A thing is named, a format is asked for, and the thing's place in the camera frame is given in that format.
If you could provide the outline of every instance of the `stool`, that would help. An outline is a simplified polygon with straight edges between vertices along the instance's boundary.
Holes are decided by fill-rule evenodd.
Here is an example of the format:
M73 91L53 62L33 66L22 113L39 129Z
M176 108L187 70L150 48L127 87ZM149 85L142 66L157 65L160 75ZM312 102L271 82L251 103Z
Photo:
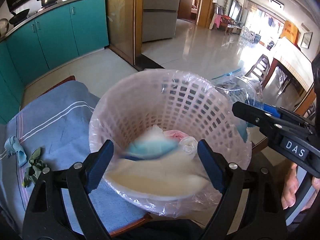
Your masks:
M257 60L257 63L252 66L252 68L247 74L245 74L245 76L248 77L251 73L253 73L259 78L260 82L262 83L267 76L269 68L270 63L268 57L262 54L261 57Z

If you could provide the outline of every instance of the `kitchen counter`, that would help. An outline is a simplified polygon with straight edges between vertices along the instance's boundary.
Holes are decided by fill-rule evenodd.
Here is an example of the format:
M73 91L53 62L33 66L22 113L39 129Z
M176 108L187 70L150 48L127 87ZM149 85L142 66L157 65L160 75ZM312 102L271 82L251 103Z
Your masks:
M7 32L7 34L3 37L0 38L0 42L5 40L10 34L14 33L16 30L18 30L20 27L22 27L23 25L25 25L26 23L28 23L29 21L37 18L38 16L48 12L48 11L51 11L53 9L56 9L60 6L63 6L63 5L66 5L68 3L72 3L72 2L75 2L75 1L79 1L79 0L67 0L67 1L64 1L64 2L58 2L57 4L55 5L52 5L46 9L43 9L42 11L38 12L38 13L35 13L34 15L28 17L27 19L25 19L23 22L21 22L20 24L18 24L17 26L15 26L14 28L12 28L10 31Z

